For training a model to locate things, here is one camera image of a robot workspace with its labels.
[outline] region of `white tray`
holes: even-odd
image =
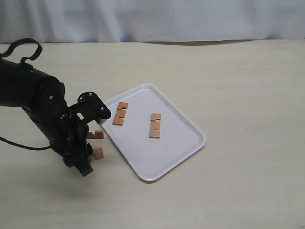
[[[122,126],[113,125],[118,102],[128,103]],[[140,179],[152,182],[206,143],[205,134],[151,84],[141,84],[106,102],[112,117],[102,124]],[[161,136],[149,138],[151,113],[161,113]]]

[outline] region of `table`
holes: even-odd
[[[9,60],[34,48],[22,46]],[[43,48],[31,64],[65,83],[69,105],[85,91],[106,101],[152,83],[208,142],[152,184],[137,178],[108,136],[91,140],[105,159],[87,177],[51,150],[0,142],[0,228],[305,228],[304,40]],[[0,114],[1,136],[48,145],[20,108]]]

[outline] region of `wooden block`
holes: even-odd
[[[161,124],[157,121],[151,121],[149,138],[160,138]]]
[[[112,124],[123,125],[125,116],[126,116],[126,110],[117,110]]]
[[[127,109],[127,108],[128,108],[128,103],[119,102],[118,110]]]
[[[102,148],[97,148],[93,150],[93,157],[95,160],[103,159],[104,158],[104,152]]]
[[[151,121],[161,120],[161,114],[159,113],[152,113]]]
[[[151,130],[149,138],[160,138],[160,131]]]
[[[160,130],[160,122],[151,121],[151,129],[152,130]]]
[[[88,132],[87,139],[104,139],[104,132],[102,130],[95,131],[95,134],[93,132]]]

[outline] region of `white curtain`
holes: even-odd
[[[305,0],[0,0],[0,42],[304,39]]]

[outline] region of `puzzle piece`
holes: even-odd
[[[123,125],[124,118],[126,116],[126,110],[123,109],[127,109],[127,107],[128,103],[119,102],[116,114],[113,119],[113,125]]]
[[[97,148],[93,150],[92,155],[90,155],[90,161],[94,160],[100,160],[103,159],[104,157],[104,152],[102,148]]]
[[[161,123],[157,120],[161,120],[161,114],[152,113],[149,138],[160,138]]]
[[[119,102],[118,110],[127,109],[127,108],[128,108],[128,103]]]
[[[95,131],[95,134],[93,132],[88,132],[87,139],[104,139],[104,132],[102,130]]]
[[[161,114],[159,113],[152,113],[151,121],[161,120]]]

